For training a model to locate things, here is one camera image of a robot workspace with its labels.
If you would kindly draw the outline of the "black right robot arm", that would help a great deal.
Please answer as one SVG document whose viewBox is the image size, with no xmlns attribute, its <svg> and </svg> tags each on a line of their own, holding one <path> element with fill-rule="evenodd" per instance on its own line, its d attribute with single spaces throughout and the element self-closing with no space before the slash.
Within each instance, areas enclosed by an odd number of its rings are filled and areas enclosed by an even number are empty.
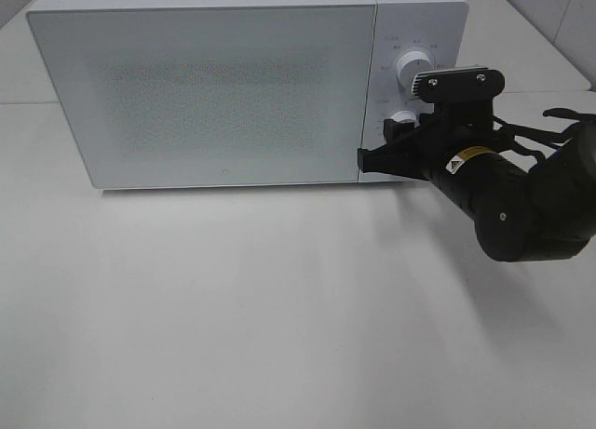
<svg viewBox="0 0 596 429">
<path fill-rule="evenodd" d="M 572 258 L 595 234 L 595 117 L 551 108 L 568 121 L 560 132 L 511 124 L 494 114 L 504 86 L 486 67 L 418 74 L 412 93 L 432 112 L 386 119 L 385 143 L 359 149 L 359 169 L 431 182 L 495 261 Z"/>
</svg>

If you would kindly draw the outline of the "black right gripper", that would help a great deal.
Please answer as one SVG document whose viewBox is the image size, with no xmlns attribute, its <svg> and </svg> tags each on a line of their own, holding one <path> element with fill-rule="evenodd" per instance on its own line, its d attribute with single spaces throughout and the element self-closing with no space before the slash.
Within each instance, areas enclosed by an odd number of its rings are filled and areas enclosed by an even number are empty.
<svg viewBox="0 0 596 429">
<path fill-rule="evenodd" d="M 417 74 L 412 96 L 435 104 L 433 113 L 418 126 L 385 119 L 386 144 L 358 149 L 359 169 L 430 181 L 453 201 L 499 201 L 501 169 L 491 100 L 504 88 L 504 75 L 488 67 Z"/>
</svg>

